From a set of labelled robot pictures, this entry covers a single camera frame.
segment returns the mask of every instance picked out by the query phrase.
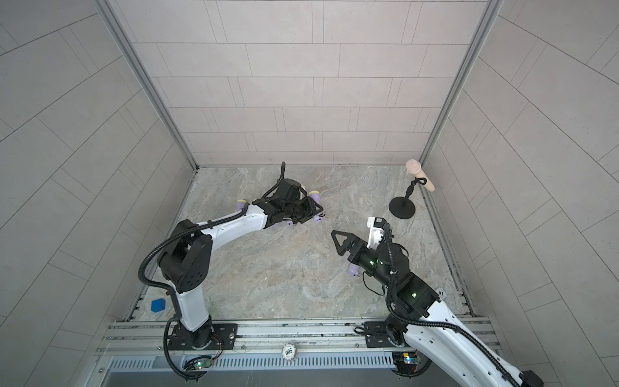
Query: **wall tile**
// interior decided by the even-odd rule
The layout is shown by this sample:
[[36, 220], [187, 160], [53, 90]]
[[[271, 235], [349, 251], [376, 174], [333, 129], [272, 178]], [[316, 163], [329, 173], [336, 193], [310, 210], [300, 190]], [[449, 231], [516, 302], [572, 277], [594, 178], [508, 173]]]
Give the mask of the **wall tile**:
[[322, 106], [322, 78], [314, 78], [314, 106]]
[[383, 107], [390, 87], [389, 78], [325, 78], [324, 106]]
[[518, 364], [548, 361], [497, 259], [479, 269], [496, 318]]
[[98, 194], [137, 144], [131, 128], [116, 113], [63, 164], [63, 170]]
[[249, 77], [245, 45], [159, 43], [173, 77]]
[[158, 78], [172, 107], [234, 107], [227, 78]]
[[137, 143], [124, 162], [142, 182], [148, 182], [173, 141], [168, 130], [158, 121]]
[[419, 76], [455, 77], [468, 47], [468, 45], [428, 45]]
[[313, 133], [254, 133], [258, 152], [278, 150], [314, 150]]
[[271, 108], [212, 108], [221, 132], [277, 131]]
[[118, 0], [138, 43], [214, 42], [209, 14], [201, 1]]
[[422, 2], [411, 2], [409, 7], [409, 15], [406, 17], [406, 25], [404, 26], [404, 33], [402, 34], [402, 44], [411, 44], [413, 42], [413, 36], [417, 29], [417, 22], [419, 21], [419, 13], [422, 9]]
[[58, 250], [54, 256], [51, 257], [49, 264], [56, 266], [58, 269], [70, 272], [71, 274], [75, 274], [85, 280], [88, 280], [92, 272], [95, 270], [94, 267], [87, 265], [60, 250]]
[[511, 80], [535, 41], [537, 38], [530, 33], [502, 17], [497, 17], [479, 57], [503, 78]]
[[20, 45], [95, 14], [89, 2], [8, 0], [0, 7], [0, 24]]
[[412, 132], [419, 118], [419, 108], [361, 108], [359, 132]]
[[131, 92], [118, 71], [108, 65], [43, 110], [38, 118], [73, 150], [77, 150]]
[[556, 287], [552, 282], [518, 297], [524, 311], [541, 307], [560, 299], [561, 295], [556, 291]]
[[172, 182], [159, 165], [129, 211], [127, 223], [146, 234], [171, 185]]
[[554, 199], [548, 200], [542, 206], [540, 206], [533, 214], [529, 215], [526, 219], [518, 224], [522, 233], [526, 236], [537, 227], [541, 226], [548, 219], [561, 212], [561, 207], [556, 203]]
[[127, 102], [126, 108], [144, 133], [148, 132], [159, 118], [143, 90]]
[[619, 85], [554, 47], [543, 51], [519, 90], [595, 160], [619, 144], [613, 123]]
[[156, 43], [133, 43], [133, 47], [151, 77], [171, 77]]
[[324, 43], [324, 1], [311, 3], [312, 43]]
[[481, 59], [475, 61], [464, 90], [501, 134], [527, 104], [526, 98]]
[[462, 235], [456, 225], [456, 221], [454, 220], [454, 217], [449, 209], [442, 216], [441, 220], [443, 221], [445, 231], [448, 235], [449, 243], [453, 247], [453, 251], [456, 254], [458, 266], [462, 269], [462, 274], [466, 278], [465, 286], [468, 288], [470, 293], [478, 292], [483, 288], [482, 281], [479, 279], [479, 275], [477, 274], [477, 270], [475, 270], [469, 251], [467, 250], [464, 240], [462, 239]]
[[488, 247], [483, 251], [483, 253], [479, 254], [473, 259], [473, 264], [475, 265], [475, 268], [479, 270], [481, 267], [483, 267], [483, 265], [492, 261], [495, 258], [495, 251], [492, 250], [492, 247]]
[[90, 76], [59, 33], [2, 55], [0, 73], [0, 118], [14, 129]]
[[86, 70], [88, 70], [90, 75], [95, 74], [99, 70], [99, 67], [97, 67], [90, 55], [88, 55], [88, 52], [86, 52], [84, 46], [82, 46], [80, 41], [77, 39], [71, 30], [71, 27], [64, 27], [59, 30], [58, 33], [60, 33], [64, 41], [66, 41], [69, 47], [71, 47], [71, 51], [73, 51], [79, 61], [84, 65], [84, 67], [86, 67]]
[[408, 13], [407, 2], [326, 2], [324, 42], [400, 43]]
[[599, 160], [599, 164], [611, 175], [619, 171], [619, 146], [616, 146], [613, 150], [602, 157]]
[[270, 164], [268, 152], [211, 152], [214, 165]]
[[527, 57], [524, 58], [524, 62], [522, 62], [522, 64], [518, 68], [518, 71], [516, 71], [516, 75], [514, 75], [514, 77], [509, 82], [512, 86], [514, 86], [515, 88], [520, 87], [520, 85], [524, 81], [524, 78], [527, 76], [529, 71], [531, 71], [531, 68], [533, 68], [533, 65], [535, 64], [535, 62], [537, 62], [537, 59], [543, 53], [547, 45], [548, 44], [541, 39], [535, 41], [533, 48], [531, 48], [531, 51], [529, 51]]
[[254, 77], [337, 77], [339, 45], [246, 45]]
[[138, 191], [142, 191], [142, 189], [144, 189], [144, 182], [140, 180], [136, 173], [133, 172], [131, 168], [129, 168], [129, 165], [125, 162], [118, 167], [118, 171], [122, 173], [131, 182], [131, 184], [138, 189]]
[[271, 164], [333, 164], [333, 152], [269, 152]]
[[475, 209], [475, 215], [517, 296], [550, 282], [496, 191], [482, 201]]
[[187, 133], [196, 152], [247, 152], [243, 133]]
[[74, 350], [86, 350], [92, 340], [92, 336], [59, 329], [50, 345], [57, 348]]
[[472, 200], [488, 178], [459, 133], [454, 134], [444, 154], [460, 181], [467, 199]]
[[239, 78], [245, 106], [302, 107], [314, 105], [312, 78]]
[[86, 281], [53, 266], [45, 266], [36, 281], [0, 326], [0, 373], [8, 386], [23, 386], [28, 372], [15, 372], [23, 364], [36, 364]]
[[184, 168], [177, 174], [176, 178], [172, 182], [172, 186], [165, 195], [157, 215], [153, 219], [153, 224], [160, 230], [167, 230], [170, 228], [171, 223], [174, 221], [176, 215], [176, 207], [183, 199], [188, 184], [193, 177], [193, 170], [188, 163], [185, 163]]
[[428, 157], [428, 164], [432, 167], [434, 172], [436, 173], [436, 181], [440, 187], [443, 189], [443, 193], [446, 192], [445, 184], [451, 175], [453, 175], [453, 171], [443, 154], [443, 151], [440, 147], [434, 146], [434, 149], [430, 153]]
[[[6, 257], [0, 274], [0, 315], [9, 316], [84, 211], [84, 203], [48, 180], [0, 229]], [[38, 235], [37, 243], [31, 242], [32, 235]]]
[[334, 152], [334, 164], [391, 164], [393, 152]]
[[322, 150], [375, 150], [378, 133], [324, 132]]
[[121, 56], [120, 50], [99, 15], [93, 15], [71, 24], [71, 31], [99, 69]]
[[616, 355], [619, 333], [607, 327], [619, 322], [617, 278], [564, 213], [527, 239], [597, 355]]
[[468, 146], [471, 146], [486, 122], [486, 116], [464, 91], [458, 96], [449, 114], [449, 119]]
[[548, 192], [498, 130], [490, 130], [475, 152], [475, 158], [516, 223], [522, 222], [550, 199]]
[[155, 227], [151, 225], [149, 231], [144, 237], [144, 241], [137, 250], [136, 255], [131, 261], [129, 269], [126, 271], [110, 307], [107, 310], [107, 315], [115, 316], [116, 318], [129, 318], [129, 315], [133, 311], [133, 304], [138, 299], [138, 296], [144, 290], [145, 285], [137, 279], [137, 270], [140, 264], [144, 260], [144, 257], [151, 252], [162, 240], [164, 235]]
[[443, 106], [451, 84], [451, 78], [404, 78], [396, 106], [439, 108]]
[[386, 107], [393, 108], [396, 106], [397, 95], [400, 92], [400, 84], [402, 83], [402, 78], [392, 78], [391, 79], [391, 88], [389, 89], [389, 95], [387, 96], [387, 105]]
[[311, 43], [310, 2], [220, 1], [229, 43]]
[[84, 263], [97, 266], [138, 195], [137, 188], [122, 173], [116, 172], [60, 249]]
[[515, 23], [586, 63], [617, 26], [617, 12], [619, 4], [612, 0], [527, 1]]
[[213, 131], [204, 116], [202, 108], [169, 108], [168, 110], [181, 133]]
[[424, 2], [413, 43], [468, 45], [485, 4]]
[[427, 133], [388, 132], [383, 150], [421, 152], [427, 140]]
[[619, 260], [617, 260], [619, 237], [617, 230], [619, 230], [619, 212], [601, 220], [582, 233], [615, 276], [619, 276]]
[[466, 196], [464, 196], [461, 183], [459, 181], [453, 183], [451, 189], [446, 185], [444, 192], [447, 204], [449, 204], [454, 220], [460, 230], [459, 233], [462, 235], [471, 259], [474, 259], [483, 253], [490, 246], [490, 243], [483, 233], [482, 226], [475, 217], [475, 213], [469, 205]]
[[284, 108], [287, 132], [348, 131], [350, 108]]
[[0, 142], [0, 224], [28, 200], [71, 155], [67, 145], [34, 118]]
[[[533, 105], [522, 111], [505, 139], [578, 229], [619, 209], [617, 181]], [[574, 176], [577, 185], [569, 183]]]
[[84, 351], [48, 347], [34, 369], [26, 387], [65, 386], [75, 372]]
[[[542, 343], [556, 374], [564, 386], [591, 384], [612, 387], [613, 381], [596, 352], [582, 333], [578, 322], [563, 301], [556, 301], [527, 312], [527, 317]], [[569, 354], [583, 355], [583, 369], [570, 367]]]
[[139, 245], [123, 232], [116, 234], [64, 320], [63, 329], [95, 334], [138, 248]]
[[339, 76], [417, 77], [426, 49], [426, 45], [342, 45]]

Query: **cable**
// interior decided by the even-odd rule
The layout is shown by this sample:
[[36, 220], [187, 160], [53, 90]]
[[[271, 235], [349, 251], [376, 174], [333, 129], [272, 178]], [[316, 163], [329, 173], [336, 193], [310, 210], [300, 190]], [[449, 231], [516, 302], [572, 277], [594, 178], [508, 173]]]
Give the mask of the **cable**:
[[[391, 234], [391, 226], [387, 223], [385, 225], [385, 242], [387, 244], [387, 254], [389, 255], [389, 265], [392, 268], [391, 270], [393, 270], [393, 253], [392, 253], [392, 234]], [[466, 337], [471, 343], [473, 343], [473, 345], [475, 347], [477, 347], [477, 349], [479, 349], [480, 351], [482, 351], [482, 353], [490, 360], [490, 362], [496, 367], [496, 369], [502, 374], [503, 378], [505, 380], [507, 380], [512, 386], [514, 387], [520, 387], [520, 384], [518, 384], [518, 382], [514, 379], [513, 376], [511, 376], [511, 374], [504, 368], [504, 366], [499, 363], [499, 361], [496, 359], [496, 357], [490, 353], [489, 350], [486, 349], [486, 347], [479, 342], [479, 340], [477, 340], [477, 338], [473, 335], [471, 335], [470, 333], [468, 333], [467, 331], [465, 331], [464, 329], [462, 329], [462, 327], [455, 325], [455, 324], [451, 324], [451, 323], [442, 323], [442, 322], [435, 322], [435, 321], [421, 321], [421, 320], [412, 320], [410, 318], [406, 318], [403, 316], [400, 316], [398, 314], [396, 314], [393, 310], [393, 307], [391, 306], [391, 302], [394, 298], [393, 295], [393, 289], [395, 289], [397, 287], [397, 271], [393, 272], [390, 276], [389, 276], [389, 287], [387, 288], [387, 297], [386, 297], [386, 303], [387, 303], [387, 310], [389, 310], [389, 313], [393, 315], [393, 317], [397, 318], [398, 320], [400, 320], [403, 323], [407, 323], [407, 324], [411, 324], [411, 325], [416, 325], [416, 326], [427, 326], [427, 327], [432, 327], [432, 328], [445, 328], [445, 329], [452, 329], [454, 332], [459, 333], [461, 335], [463, 335], [464, 337]]]
[[368, 284], [365, 283], [365, 271], [363, 272], [363, 274], [361, 275], [361, 278], [363, 279], [363, 285], [365, 285], [365, 288], [368, 289], [370, 292], [373, 292], [374, 294], [378, 294], [380, 296], [385, 295], [385, 285], [383, 285], [383, 294], [380, 294], [379, 292], [372, 290], [368, 287]]
[[266, 198], [271, 192], [273, 192], [273, 190], [277, 188], [277, 186], [279, 185], [279, 182], [284, 179], [285, 170], [286, 170], [286, 163], [282, 161], [282, 171], [279, 174], [279, 179], [277, 179], [277, 182], [275, 182], [275, 185], [273, 187], [271, 187], [268, 191], [264, 193], [264, 195], [262, 195], [261, 199]]
[[171, 236], [170, 238], [164, 240], [163, 242], [159, 243], [159, 245], [157, 245], [157, 247], [155, 247], [147, 256], [146, 258], [144, 258], [144, 260], [142, 261], [142, 263], [140, 264], [140, 268], [137, 270], [137, 278], [145, 285], [148, 286], [154, 286], [154, 287], [159, 287], [161, 289], [165, 289], [167, 291], [167, 294], [170, 296], [170, 298], [172, 299], [172, 305], [174, 306], [174, 312], [176, 313], [176, 318], [180, 319], [181, 318], [181, 307], [178, 304], [178, 299], [176, 297], [176, 291], [174, 290], [174, 288], [168, 284], [164, 284], [163, 282], [157, 282], [157, 281], [153, 281], [151, 279], [146, 278], [146, 275], [144, 274], [144, 271], [146, 270], [146, 266], [148, 266], [148, 264], [151, 262], [151, 260], [160, 252], [163, 250], [164, 247], [166, 247], [167, 245], [169, 245], [170, 243], [174, 242], [175, 240], [178, 240], [180, 238], [186, 237], [187, 235], [191, 235], [193, 233], [196, 233], [198, 231], [204, 230], [206, 228], [213, 228], [213, 227], [217, 227], [220, 224], [224, 224], [227, 222], [231, 222], [235, 219], [238, 219], [242, 216], [244, 216], [247, 213], [247, 208], [248, 208], [249, 204], [245, 203], [245, 206], [243, 207], [243, 209], [241, 210], [241, 212], [239, 212], [238, 214], [229, 216], [227, 218], [223, 218], [223, 219], [219, 219], [219, 220], [215, 220], [213, 222], [211, 222], [210, 220], [203, 225], [200, 226], [195, 226], [195, 227], [191, 227], [188, 228], [187, 230], [180, 232], [176, 235]]

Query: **black round stand base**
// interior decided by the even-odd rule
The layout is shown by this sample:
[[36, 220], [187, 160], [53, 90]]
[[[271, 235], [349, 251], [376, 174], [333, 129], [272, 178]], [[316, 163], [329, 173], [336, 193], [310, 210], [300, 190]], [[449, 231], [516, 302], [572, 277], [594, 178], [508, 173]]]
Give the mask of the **black round stand base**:
[[389, 211], [400, 219], [410, 219], [415, 215], [415, 205], [412, 201], [398, 196], [389, 202]]

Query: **marble floor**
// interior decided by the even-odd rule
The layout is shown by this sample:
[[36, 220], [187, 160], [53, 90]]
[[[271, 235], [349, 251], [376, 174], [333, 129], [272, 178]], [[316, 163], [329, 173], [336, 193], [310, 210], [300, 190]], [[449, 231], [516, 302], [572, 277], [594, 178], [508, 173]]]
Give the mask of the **marble floor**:
[[[179, 220], [201, 222], [230, 214], [237, 199], [259, 198], [278, 176], [279, 166], [202, 168]], [[416, 187], [411, 197], [417, 207], [412, 219], [389, 213], [389, 200], [403, 196], [410, 184], [404, 167], [287, 166], [285, 176], [307, 191], [318, 190], [326, 217], [317, 224], [279, 224], [249, 233], [214, 252], [203, 283], [214, 320], [385, 316], [384, 297], [367, 290], [361, 277], [347, 273], [348, 254], [337, 255], [331, 239], [335, 229], [367, 240], [368, 216], [385, 217], [394, 241], [410, 252], [411, 270], [434, 289], [443, 288], [453, 312], [465, 313], [419, 192], [422, 188]], [[155, 279], [163, 280], [158, 269]], [[373, 278], [366, 282], [380, 291]], [[151, 312], [151, 301], [160, 297], [166, 300], [166, 310]], [[165, 291], [154, 287], [138, 306], [137, 321], [167, 320], [173, 313]]]

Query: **wall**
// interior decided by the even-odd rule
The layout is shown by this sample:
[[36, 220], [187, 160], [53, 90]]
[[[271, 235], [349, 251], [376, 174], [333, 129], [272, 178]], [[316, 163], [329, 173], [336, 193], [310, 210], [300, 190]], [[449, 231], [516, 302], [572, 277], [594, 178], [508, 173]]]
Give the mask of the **wall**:
[[110, 3], [200, 165], [418, 157], [485, 7]]
[[509, 360], [550, 386], [611, 387], [619, 2], [568, 3], [504, 2], [426, 167], [474, 305], [498, 321]]
[[0, 385], [66, 386], [192, 170], [89, 0], [5, 0], [0, 24]]

